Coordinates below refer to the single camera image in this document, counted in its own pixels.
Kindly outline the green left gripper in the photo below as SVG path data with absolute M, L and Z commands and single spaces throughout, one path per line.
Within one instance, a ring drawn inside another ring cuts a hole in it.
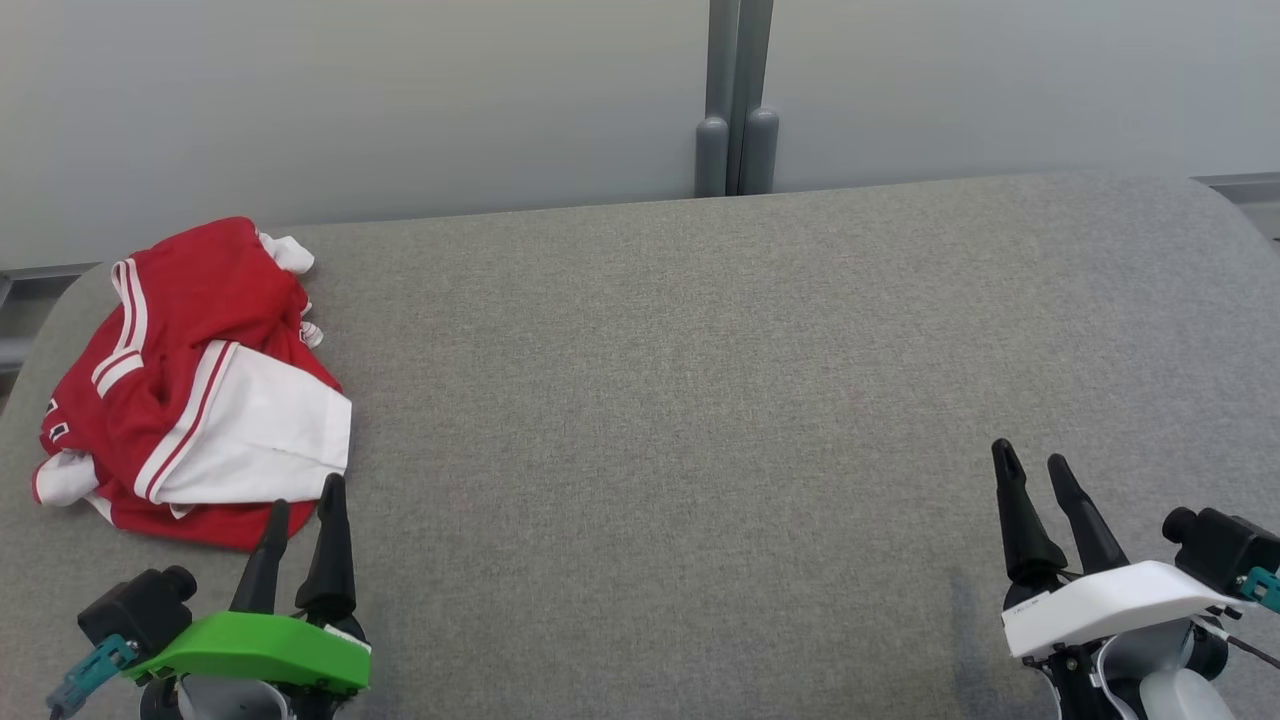
M 319 530 L 294 615 L 275 615 L 279 564 L 289 539 L 291 506 L 271 503 L 230 610 L 193 620 L 179 600 L 122 605 L 122 637 L 137 644 L 133 679 L 212 676 L 265 682 L 347 698 L 370 687 L 372 651 L 340 623 L 357 607 L 346 479 L 326 477 L 316 503 Z

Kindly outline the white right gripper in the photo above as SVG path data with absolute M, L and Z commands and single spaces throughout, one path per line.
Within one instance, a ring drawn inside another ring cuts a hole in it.
M 998 438 L 991 452 L 1006 574 L 1012 584 L 1036 589 L 1029 600 L 1002 611 L 1012 657 L 1044 657 L 1059 644 L 1085 644 L 1189 618 L 1211 606 L 1242 609 L 1249 602 L 1215 591 L 1166 562 L 1132 564 L 1061 454 L 1048 457 L 1047 469 L 1084 577 L 1050 589 L 1068 566 L 1065 552 L 1041 523 L 1012 445 Z

